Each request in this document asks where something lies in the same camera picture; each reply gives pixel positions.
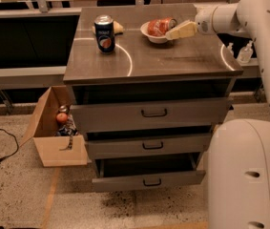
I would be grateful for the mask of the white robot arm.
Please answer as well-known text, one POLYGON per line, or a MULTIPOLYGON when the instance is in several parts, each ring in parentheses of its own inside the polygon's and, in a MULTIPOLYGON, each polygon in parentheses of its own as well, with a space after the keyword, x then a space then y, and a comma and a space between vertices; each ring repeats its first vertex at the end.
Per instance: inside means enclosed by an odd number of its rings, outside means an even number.
MULTIPOLYGON (((166 33, 250 38, 270 110, 270 0, 239 0, 200 10, 166 33)), ((270 229, 270 121, 235 119, 213 134, 208 154, 208 229, 270 229)))

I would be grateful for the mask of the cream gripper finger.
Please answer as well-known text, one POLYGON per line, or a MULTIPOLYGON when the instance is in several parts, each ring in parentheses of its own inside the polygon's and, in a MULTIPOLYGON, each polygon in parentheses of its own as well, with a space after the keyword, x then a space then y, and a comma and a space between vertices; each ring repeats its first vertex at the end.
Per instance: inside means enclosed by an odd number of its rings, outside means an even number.
POLYGON ((168 40, 176 40, 179 38, 192 37, 197 33, 197 25, 189 22, 184 25, 178 25, 166 32, 165 37, 168 40))
POLYGON ((173 27, 173 29, 180 29, 188 24, 190 24, 192 21, 191 20, 185 20, 179 24, 177 24, 175 27, 173 27))

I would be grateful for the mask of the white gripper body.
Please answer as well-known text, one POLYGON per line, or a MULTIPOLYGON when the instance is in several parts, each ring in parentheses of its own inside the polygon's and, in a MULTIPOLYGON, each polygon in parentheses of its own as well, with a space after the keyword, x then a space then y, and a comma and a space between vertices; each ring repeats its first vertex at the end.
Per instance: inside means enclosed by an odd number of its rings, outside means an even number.
POLYGON ((197 31, 201 34, 217 34, 214 26, 214 13, 217 7, 204 7, 197 9, 195 16, 195 23, 197 24, 197 31))

